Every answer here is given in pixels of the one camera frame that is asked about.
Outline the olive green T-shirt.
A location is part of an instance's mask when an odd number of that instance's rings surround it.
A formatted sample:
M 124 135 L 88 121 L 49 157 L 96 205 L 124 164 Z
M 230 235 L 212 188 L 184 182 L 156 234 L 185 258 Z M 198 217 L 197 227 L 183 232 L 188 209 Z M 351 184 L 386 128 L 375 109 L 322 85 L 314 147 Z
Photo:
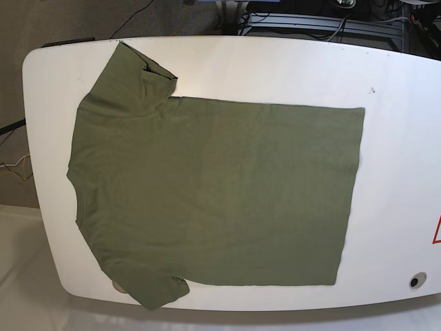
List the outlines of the olive green T-shirt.
M 148 309 L 205 285 L 336 283 L 365 111 L 175 97 L 120 43 L 80 102 L 68 179 L 101 270 Z

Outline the red triangle warning sticker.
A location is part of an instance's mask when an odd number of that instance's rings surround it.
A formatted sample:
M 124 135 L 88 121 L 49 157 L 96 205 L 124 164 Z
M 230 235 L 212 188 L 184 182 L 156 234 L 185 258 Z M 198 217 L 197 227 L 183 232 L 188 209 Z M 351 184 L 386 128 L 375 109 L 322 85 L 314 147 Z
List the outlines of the red triangle warning sticker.
M 434 237 L 433 237 L 432 244 L 437 244 L 437 243 L 440 243 L 440 242 L 441 242 L 441 238 L 440 238 L 440 234 L 441 234 L 440 226 L 441 226 L 441 217 L 439 218 L 439 221 L 438 221 L 438 224 L 437 224 L 437 227 L 436 227 L 436 230 L 435 230 L 435 234 L 434 234 Z

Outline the grey aluminium frame rail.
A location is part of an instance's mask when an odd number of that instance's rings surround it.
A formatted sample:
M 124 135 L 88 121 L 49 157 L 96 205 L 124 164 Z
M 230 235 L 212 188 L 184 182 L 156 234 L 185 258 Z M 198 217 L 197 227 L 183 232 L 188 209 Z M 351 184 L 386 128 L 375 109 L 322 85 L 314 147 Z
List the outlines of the grey aluminium frame rail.
M 331 36 L 346 33 L 356 36 L 401 40 L 408 17 L 382 21 L 359 21 L 349 18 L 319 17 L 300 14 L 251 13 L 243 19 L 246 28 L 279 28 L 310 32 L 330 32 Z

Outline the black bar under table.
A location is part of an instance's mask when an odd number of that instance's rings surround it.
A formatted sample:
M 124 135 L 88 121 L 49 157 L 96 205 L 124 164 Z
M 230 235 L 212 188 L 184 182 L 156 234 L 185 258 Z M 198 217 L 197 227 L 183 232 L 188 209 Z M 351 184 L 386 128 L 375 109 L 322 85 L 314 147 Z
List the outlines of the black bar under table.
M 21 127 L 23 127 L 25 125 L 26 125 L 25 118 L 23 118 L 23 119 L 21 119 L 19 121 L 15 121 L 14 123 L 8 124 L 8 125 L 0 128 L 0 135 L 1 136 L 5 135 L 5 134 L 7 134 L 9 132 L 12 132 L 12 131 L 14 131 L 14 130 L 16 130 L 18 128 L 21 128 Z

